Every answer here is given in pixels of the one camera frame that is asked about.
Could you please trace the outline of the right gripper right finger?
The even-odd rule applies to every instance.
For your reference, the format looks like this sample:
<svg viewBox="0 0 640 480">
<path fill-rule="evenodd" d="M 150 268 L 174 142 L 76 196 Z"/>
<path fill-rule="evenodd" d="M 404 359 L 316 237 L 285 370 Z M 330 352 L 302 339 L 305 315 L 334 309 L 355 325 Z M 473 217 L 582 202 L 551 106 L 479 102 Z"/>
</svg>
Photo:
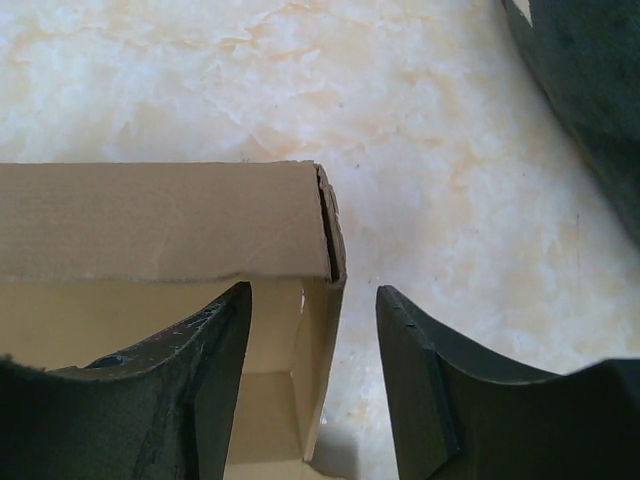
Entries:
<svg viewBox="0 0 640 480">
<path fill-rule="evenodd" d="M 376 320 L 403 479 L 635 479 L 639 363 L 558 375 L 503 356 L 382 286 Z"/>
</svg>

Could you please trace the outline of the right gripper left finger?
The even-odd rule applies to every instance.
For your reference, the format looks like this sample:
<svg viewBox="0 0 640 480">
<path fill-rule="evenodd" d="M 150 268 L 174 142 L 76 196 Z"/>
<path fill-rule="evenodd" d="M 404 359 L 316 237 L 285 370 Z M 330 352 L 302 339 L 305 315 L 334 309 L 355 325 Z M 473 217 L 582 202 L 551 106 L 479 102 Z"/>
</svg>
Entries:
<svg viewBox="0 0 640 480">
<path fill-rule="evenodd" d="M 5 479 L 220 479 L 252 315 L 239 282 L 85 367 L 1 360 Z"/>
</svg>

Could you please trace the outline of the brown cardboard box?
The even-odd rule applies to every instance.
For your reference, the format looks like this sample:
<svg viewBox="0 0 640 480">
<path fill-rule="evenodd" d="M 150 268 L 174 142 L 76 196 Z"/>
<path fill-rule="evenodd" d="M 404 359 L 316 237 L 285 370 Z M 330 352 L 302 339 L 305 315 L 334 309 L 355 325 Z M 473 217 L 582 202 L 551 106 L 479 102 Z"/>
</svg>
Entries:
<svg viewBox="0 0 640 480">
<path fill-rule="evenodd" d="M 312 162 L 1 168 L 1 360 L 85 367 L 250 284 L 220 479 L 318 477 L 345 281 L 334 193 Z"/>
</svg>

